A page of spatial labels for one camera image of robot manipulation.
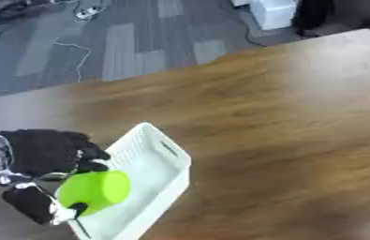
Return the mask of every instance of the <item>green plastic cup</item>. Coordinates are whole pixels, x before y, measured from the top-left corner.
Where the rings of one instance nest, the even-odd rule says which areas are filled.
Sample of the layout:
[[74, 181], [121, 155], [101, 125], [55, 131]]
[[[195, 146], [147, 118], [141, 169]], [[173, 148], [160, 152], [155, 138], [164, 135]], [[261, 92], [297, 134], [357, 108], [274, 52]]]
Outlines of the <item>green plastic cup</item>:
[[70, 176], [59, 188], [58, 200], [64, 207], [87, 203], [81, 216], [88, 216], [122, 202], [129, 193], [129, 178], [124, 172], [89, 172]]

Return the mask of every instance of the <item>white basket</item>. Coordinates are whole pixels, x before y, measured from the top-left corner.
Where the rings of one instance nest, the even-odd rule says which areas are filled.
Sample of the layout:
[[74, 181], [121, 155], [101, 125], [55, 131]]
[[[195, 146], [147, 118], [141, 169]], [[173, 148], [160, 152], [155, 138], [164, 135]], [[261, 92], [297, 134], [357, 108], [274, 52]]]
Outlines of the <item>white basket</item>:
[[139, 239], [189, 186], [190, 156], [149, 123], [132, 128], [111, 145], [111, 170], [125, 172], [131, 182], [126, 200], [91, 216], [69, 221], [81, 239]]

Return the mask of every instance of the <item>white box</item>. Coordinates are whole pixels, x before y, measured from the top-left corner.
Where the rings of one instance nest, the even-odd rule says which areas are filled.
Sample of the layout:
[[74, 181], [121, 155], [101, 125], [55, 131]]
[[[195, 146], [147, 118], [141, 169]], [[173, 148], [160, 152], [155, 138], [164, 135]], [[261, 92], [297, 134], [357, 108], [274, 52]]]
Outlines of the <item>white box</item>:
[[263, 30], [291, 26], [296, 9], [295, 0], [250, 0], [250, 10]]
[[75, 220], [69, 226], [81, 240], [139, 239], [189, 186], [190, 156], [149, 123], [135, 126], [106, 151], [111, 170], [129, 177], [129, 196], [79, 217], [83, 228]]

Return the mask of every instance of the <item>wood grain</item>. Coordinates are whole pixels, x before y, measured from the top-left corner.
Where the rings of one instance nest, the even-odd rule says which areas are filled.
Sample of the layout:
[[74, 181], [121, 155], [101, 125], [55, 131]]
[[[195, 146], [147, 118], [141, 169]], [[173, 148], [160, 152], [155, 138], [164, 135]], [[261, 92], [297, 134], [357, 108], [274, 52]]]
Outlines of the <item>wood grain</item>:
[[[370, 239], [370, 30], [0, 97], [0, 130], [81, 131], [104, 147], [143, 121], [193, 158], [189, 191], [143, 239]], [[1, 239], [38, 239], [1, 204]]]

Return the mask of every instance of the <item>robotic hand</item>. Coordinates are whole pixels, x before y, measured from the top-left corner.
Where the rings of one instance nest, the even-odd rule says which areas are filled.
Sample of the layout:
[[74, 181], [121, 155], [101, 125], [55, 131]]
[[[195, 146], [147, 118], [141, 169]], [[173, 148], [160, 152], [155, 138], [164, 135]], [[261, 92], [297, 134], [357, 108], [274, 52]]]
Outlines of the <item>robotic hand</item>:
[[103, 172], [107, 166], [92, 160], [109, 158], [84, 134], [49, 129], [1, 131], [0, 185], [9, 186], [2, 197], [39, 224], [60, 224], [79, 216], [87, 205], [77, 202], [65, 208], [33, 180]]

